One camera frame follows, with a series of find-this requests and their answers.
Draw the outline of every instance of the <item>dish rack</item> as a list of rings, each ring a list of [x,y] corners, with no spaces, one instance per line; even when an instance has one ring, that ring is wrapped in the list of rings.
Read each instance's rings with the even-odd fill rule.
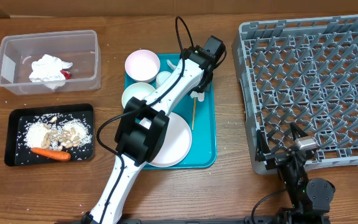
[[[358,15],[245,22],[233,45],[252,168],[256,130],[272,153],[293,144],[295,122],[319,145],[306,170],[358,165]]]

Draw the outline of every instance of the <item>wooden table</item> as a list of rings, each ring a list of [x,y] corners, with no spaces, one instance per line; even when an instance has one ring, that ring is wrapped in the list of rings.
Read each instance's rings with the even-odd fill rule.
[[[218,158],[208,169],[145,170],[140,173],[125,207],[126,218],[241,218],[250,215],[262,197],[282,189],[276,175],[257,175],[251,168],[241,89],[236,81],[231,43],[244,21],[328,16],[324,14],[252,14],[186,16],[195,44],[210,35],[224,41],[228,55],[214,74]],[[89,162],[8,167],[4,149],[9,113],[16,108],[91,103],[96,127],[122,112],[124,62],[137,49],[178,52],[172,16],[0,19],[0,44],[7,35],[93,29],[102,51],[102,88],[97,91],[16,96],[0,87],[0,223],[53,223],[79,220],[91,210],[112,171],[114,156],[98,144]],[[189,41],[183,33],[183,46]],[[117,123],[102,139],[112,147]],[[358,167],[314,170],[310,177],[337,188],[331,204],[333,223],[358,223]],[[272,198],[257,215],[273,215],[291,206],[288,196]]]

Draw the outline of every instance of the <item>blue tray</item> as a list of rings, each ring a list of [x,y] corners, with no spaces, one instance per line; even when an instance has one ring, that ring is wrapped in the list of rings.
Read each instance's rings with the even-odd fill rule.
[[[167,65],[167,59],[173,64],[177,65],[180,54],[158,54],[161,62],[160,72],[172,72],[172,69]],[[125,75],[125,88],[135,83],[135,81]],[[155,88],[155,80],[150,83]],[[193,120],[193,99],[186,95],[177,104],[174,113],[179,114],[191,127]],[[196,118],[194,123],[194,130],[191,132],[193,141],[187,156],[178,164],[159,168],[149,164],[144,169],[185,169],[185,168],[206,168],[211,166],[217,155],[216,148],[216,124],[215,124],[215,105],[214,105],[214,91],[211,85],[211,91],[205,93],[203,102],[197,101]]]

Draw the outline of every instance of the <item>clear plastic bin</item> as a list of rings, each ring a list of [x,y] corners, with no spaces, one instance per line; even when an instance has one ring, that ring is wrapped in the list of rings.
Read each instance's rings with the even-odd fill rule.
[[[71,79],[31,82],[31,64],[45,54],[72,62]],[[65,83],[52,90],[45,84]],[[101,52],[93,30],[13,35],[0,48],[0,86],[17,95],[96,90],[101,87]]]

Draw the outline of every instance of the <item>orange carrot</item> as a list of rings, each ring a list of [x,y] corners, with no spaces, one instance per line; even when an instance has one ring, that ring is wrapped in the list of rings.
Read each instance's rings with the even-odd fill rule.
[[[49,149],[42,148],[32,148],[32,152],[40,154],[41,156],[49,157],[51,159],[56,159],[58,161],[69,161],[71,158],[70,153],[63,151],[53,151]]]

